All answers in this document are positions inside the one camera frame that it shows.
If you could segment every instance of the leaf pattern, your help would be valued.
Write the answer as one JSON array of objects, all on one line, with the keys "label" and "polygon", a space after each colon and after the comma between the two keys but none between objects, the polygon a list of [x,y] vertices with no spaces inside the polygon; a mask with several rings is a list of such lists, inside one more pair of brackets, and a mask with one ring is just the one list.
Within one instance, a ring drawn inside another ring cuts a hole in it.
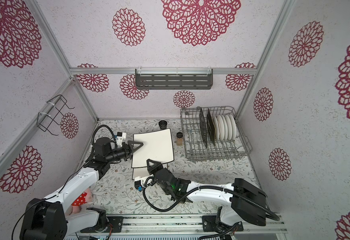
[{"label": "leaf pattern", "polygon": [[[191,162],[184,156],[184,147],[176,145],[176,133],[182,132],[181,121],[166,120],[167,127],[171,129],[175,160],[168,164],[169,170],[175,177],[189,179],[204,184],[226,184],[233,182],[235,178],[243,178],[258,186],[255,174],[247,157],[230,161],[205,161]],[[116,135],[117,132],[126,132],[127,140],[133,140],[135,133],[158,131],[159,120],[104,120],[100,124],[108,125]],[[95,139],[99,137],[111,137],[106,128],[101,128]],[[106,175],[92,187],[94,199],[91,207],[105,209],[107,214],[160,214],[152,209],[143,194],[134,188],[132,178],[133,169],[131,160],[122,161],[120,164],[111,164]],[[174,202],[164,194],[156,184],[149,187],[146,195],[150,202],[160,208],[167,208]],[[214,202],[194,202],[178,204],[167,214],[214,214],[219,204]]]}]

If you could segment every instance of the pepper grinder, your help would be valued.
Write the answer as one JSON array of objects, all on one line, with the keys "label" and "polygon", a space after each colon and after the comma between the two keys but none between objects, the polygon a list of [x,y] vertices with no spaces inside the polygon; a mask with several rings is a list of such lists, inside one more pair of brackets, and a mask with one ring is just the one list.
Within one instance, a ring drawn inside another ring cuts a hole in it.
[{"label": "pepper grinder", "polygon": [[183,133],[182,132],[178,132],[176,134],[176,145],[177,146],[182,146],[183,145]]}]

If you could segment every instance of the white cable tie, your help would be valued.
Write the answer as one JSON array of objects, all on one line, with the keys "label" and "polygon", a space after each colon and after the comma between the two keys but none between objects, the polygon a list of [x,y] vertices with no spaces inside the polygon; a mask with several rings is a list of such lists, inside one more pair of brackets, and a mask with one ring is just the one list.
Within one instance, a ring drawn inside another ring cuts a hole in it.
[{"label": "white cable tie", "polygon": [[[42,114],[42,113],[40,113],[40,114]],[[50,115],[50,114],[47,114],[47,113],[43,113],[43,114],[46,114],[47,116],[51,117],[51,115]]]}]

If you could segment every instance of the dish rack wire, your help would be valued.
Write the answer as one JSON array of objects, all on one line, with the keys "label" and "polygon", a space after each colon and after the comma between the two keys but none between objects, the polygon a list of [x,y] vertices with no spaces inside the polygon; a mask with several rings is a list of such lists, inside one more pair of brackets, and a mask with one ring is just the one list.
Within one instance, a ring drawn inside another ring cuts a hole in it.
[{"label": "dish rack wire", "polygon": [[[248,156],[252,151],[252,145],[247,136],[244,135],[240,124],[236,123],[235,140],[215,140],[213,145],[209,135],[207,134],[207,147],[202,140],[199,112],[201,107],[182,108],[180,110],[181,129],[184,139],[184,150],[186,158],[190,161],[206,161],[206,160],[222,160],[237,159],[239,157]],[[231,106],[204,107],[204,119],[207,129],[207,110],[210,110],[211,116],[232,114],[235,117],[236,111]]]}]

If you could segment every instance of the wall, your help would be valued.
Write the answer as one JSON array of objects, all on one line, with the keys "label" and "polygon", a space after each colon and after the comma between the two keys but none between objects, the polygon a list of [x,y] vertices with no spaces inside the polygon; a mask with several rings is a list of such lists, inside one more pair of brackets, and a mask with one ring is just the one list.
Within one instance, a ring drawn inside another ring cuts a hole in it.
[{"label": "wall", "polygon": [[0,5],[0,156],[66,80],[41,34],[23,2]]},{"label": "wall", "polygon": [[[73,67],[248,68],[259,61],[283,0],[38,3]],[[214,75],[207,91],[141,91],[127,74],[78,79],[100,118],[178,118],[181,107],[237,107],[250,77]]]},{"label": "wall", "polygon": [[[57,116],[58,126],[53,123],[49,132],[38,130],[26,144],[23,151],[14,160],[0,179],[0,239],[9,239],[16,220],[24,213],[27,203],[57,190],[64,184],[79,161],[83,147],[86,145],[92,128],[93,119],[71,85],[63,96],[67,107]],[[46,126],[50,120],[44,120]],[[19,222],[14,238],[19,238]]]},{"label": "wall", "polygon": [[350,1],[297,2],[240,123],[292,239],[350,239]]}]

